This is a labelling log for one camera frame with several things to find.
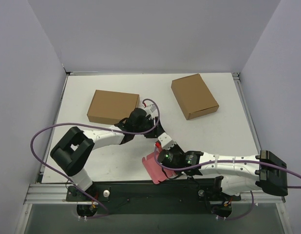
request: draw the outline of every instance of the white knob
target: white knob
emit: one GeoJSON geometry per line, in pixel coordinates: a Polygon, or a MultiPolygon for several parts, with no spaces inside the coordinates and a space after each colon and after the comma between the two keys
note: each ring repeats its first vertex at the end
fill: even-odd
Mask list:
{"type": "Polygon", "coordinates": [[[104,197],[109,197],[109,196],[110,196],[110,191],[105,190],[105,191],[103,192],[103,196],[104,196],[104,197]]]}

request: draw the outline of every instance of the screw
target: screw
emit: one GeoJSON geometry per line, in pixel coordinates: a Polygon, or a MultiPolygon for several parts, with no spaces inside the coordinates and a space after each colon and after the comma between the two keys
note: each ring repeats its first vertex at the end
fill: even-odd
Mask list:
{"type": "Polygon", "coordinates": [[[198,191],[198,196],[204,196],[204,193],[205,193],[205,191],[201,189],[198,191]]]}

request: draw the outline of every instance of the black mounting bracket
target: black mounting bracket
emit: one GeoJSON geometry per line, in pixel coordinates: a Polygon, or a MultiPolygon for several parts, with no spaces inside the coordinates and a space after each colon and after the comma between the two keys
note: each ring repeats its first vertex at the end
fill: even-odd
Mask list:
{"type": "MultiPolygon", "coordinates": [[[[256,156],[260,162],[274,164],[276,166],[287,168],[287,164],[267,150],[261,150],[260,155],[256,156]]],[[[256,185],[261,187],[263,192],[274,196],[287,196],[287,173],[271,167],[260,165],[260,169],[256,171],[260,176],[260,181],[256,185]]]]}
{"type": "MultiPolygon", "coordinates": [[[[145,110],[141,108],[135,108],[130,116],[128,118],[122,119],[119,123],[115,124],[116,127],[121,129],[122,131],[126,132],[133,132],[133,133],[141,133],[145,132],[149,129],[151,129],[155,122],[158,121],[158,117],[155,117],[154,119],[150,118],[151,116],[148,115],[145,110]]],[[[157,138],[162,133],[164,133],[165,130],[161,126],[160,121],[158,122],[158,125],[156,128],[154,128],[152,131],[145,133],[145,138],[157,138]]],[[[125,134],[121,144],[127,143],[131,141],[134,138],[134,135],[131,134],[125,134]]]]}
{"type": "Polygon", "coordinates": [[[92,139],[87,138],[78,127],[72,127],[51,150],[51,158],[68,176],[74,176],[86,164],[94,147],[92,139]]]}

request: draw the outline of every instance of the glass panel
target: glass panel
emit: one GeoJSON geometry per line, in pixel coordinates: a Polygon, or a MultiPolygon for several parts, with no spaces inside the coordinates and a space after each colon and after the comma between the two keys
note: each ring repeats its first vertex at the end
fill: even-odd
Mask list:
{"type": "MultiPolygon", "coordinates": [[[[232,216],[249,209],[250,204],[233,204],[232,216]]],[[[33,205],[26,234],[283,234],[275,204],[259,204],[248,216],[236,221],[217,221],[212,214],[114,214],[78,221],[75,205],[33,205]]]]}

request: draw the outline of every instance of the cable tie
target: cable tie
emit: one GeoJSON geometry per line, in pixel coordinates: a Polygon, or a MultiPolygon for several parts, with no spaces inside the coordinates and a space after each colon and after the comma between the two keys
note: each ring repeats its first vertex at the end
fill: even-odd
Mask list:
{"type": "Polygon", "coordinates": [[[219,159],[219,157],[220,157],[219,155],[214,155],[215,170],[218,174],[220,174],[219,171],[218,171],[218,159],[219,159]]]}
{"type": "Polygon", "coordinates": [[[111,132],[112,132],[114,135],[116,135],[116,133],[113,131],[113,129],[112,129],[112,128],[111,128],[110,130],[111,130],[111,132]]]}
{"type": "Polygon", "coordinates": [[[233,158],[233,169],[235,171],[235,160],[236,160],[236,156],[233,158]]]}

